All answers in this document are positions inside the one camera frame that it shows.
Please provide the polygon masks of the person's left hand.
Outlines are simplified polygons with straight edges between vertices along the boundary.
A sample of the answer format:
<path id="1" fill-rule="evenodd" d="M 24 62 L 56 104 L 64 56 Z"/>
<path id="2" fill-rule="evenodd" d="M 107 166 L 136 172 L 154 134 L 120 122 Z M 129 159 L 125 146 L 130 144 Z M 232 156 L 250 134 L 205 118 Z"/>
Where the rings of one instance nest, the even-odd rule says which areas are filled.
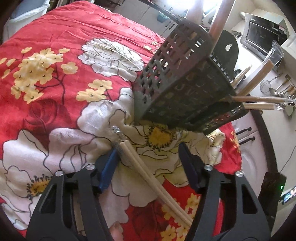
<path id="1" fill-rule="evenodd" d="M 121 227 L 118 221 L 116 221 L 110 228 L 109 231 L 114 241 L 124 241 L 123 234 L 121 233 Z"/>

